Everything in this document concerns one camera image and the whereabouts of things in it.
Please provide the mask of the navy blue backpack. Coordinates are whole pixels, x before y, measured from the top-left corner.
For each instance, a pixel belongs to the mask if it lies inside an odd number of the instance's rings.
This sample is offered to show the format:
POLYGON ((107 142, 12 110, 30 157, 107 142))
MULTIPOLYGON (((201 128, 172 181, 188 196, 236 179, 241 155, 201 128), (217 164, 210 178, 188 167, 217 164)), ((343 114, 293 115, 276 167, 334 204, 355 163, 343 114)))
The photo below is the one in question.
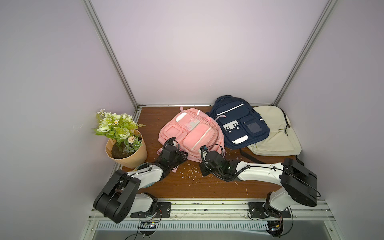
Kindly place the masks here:
POLYGON ((261 142, 270 134, 264 118, 241 98, 221 96, 207 115, 218 123, 224 134, 225 147, 232 150, 261 142))

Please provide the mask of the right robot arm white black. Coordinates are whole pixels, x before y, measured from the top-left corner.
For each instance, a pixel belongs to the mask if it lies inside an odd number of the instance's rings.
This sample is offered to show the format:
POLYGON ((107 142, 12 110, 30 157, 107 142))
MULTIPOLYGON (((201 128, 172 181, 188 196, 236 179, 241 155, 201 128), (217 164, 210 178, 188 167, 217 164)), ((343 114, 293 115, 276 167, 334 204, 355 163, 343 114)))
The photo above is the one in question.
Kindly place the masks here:
POLYGON ((280 213, 290 206, 300 204, 315 207, 320 193, 317 191, 317 175, 293 159, 282 163, 263 164, 244 161, 229 161, 207 147, 199 150, 201 172, 204 176, 213 175, 224 182, 257 181, 271 183, 280 188, 267 194, 263 204, 266 213, 280 213))

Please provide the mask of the cream canvas backpack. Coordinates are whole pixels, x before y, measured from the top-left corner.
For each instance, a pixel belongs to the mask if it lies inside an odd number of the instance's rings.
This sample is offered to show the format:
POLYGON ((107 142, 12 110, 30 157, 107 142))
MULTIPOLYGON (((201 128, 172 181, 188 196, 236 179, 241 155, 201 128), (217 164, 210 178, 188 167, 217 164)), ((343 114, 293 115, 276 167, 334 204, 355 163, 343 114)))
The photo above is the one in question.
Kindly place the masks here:
POLYGON ((288 115, 276 106, 259 106, 254 110, 261 115, 270 128, 269 136, 247 146, 257 156, 298 156, 302 146, 288 115))

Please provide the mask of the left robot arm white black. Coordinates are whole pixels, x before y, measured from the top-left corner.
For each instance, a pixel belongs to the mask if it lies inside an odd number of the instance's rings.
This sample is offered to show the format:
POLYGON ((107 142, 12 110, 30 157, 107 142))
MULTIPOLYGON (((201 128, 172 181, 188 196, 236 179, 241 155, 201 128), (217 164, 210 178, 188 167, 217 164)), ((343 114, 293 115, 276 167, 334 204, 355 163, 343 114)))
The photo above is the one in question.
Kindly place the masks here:
POLYGON ((148 193, 140 194, 139 190, 162 181, 187 158, 188 153, 179 146, 166 144, 153 163, 144 163, 131 172, 115 171, 96 197, 93 208, 116 224, 129 215, 156 216, 158 199, 148 193))

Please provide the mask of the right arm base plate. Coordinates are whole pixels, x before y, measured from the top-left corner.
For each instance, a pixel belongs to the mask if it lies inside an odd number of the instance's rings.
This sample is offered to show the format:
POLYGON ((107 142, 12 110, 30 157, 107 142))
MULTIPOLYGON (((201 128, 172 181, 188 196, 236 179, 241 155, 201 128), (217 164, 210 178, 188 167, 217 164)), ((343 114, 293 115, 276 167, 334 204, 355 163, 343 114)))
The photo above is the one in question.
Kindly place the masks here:
POLYGON ((265 218, 283 218, 289 219, 292 217, 291 211, 287 208, 282 212, 279 212, 271 207, 265 207, 265 203, 262 202, 249 202, 249 217, 251 219, 265 219, 265 218))

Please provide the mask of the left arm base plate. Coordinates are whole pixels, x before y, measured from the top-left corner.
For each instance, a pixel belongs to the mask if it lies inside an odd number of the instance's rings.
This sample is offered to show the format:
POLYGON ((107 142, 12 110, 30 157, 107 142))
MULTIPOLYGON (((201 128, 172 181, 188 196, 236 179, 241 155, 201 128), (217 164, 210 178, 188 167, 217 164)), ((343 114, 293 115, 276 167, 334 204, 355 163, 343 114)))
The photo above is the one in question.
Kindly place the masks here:
POLYGON ((170 218, 171 215, 171 202, 156 202, 151 205, 146 212, 136 212, 130 214, 130 218, 140 218, 149 220, 150 218, 170 218))

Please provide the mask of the pink backpack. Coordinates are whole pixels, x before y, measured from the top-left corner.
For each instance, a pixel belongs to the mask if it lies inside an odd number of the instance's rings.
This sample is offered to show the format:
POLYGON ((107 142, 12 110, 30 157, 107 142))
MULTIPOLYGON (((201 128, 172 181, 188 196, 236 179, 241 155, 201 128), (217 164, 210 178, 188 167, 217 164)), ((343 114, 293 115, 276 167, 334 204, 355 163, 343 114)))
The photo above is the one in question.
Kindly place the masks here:
POLYGON ((218 123, 204 112, 191 108, 184 110, 167 123, 159 133, 159 142, 174 145, 188 153, 187 160, 202 162, 200 147, 206 145, 209 151, 225 156, 223 132, 218 123))

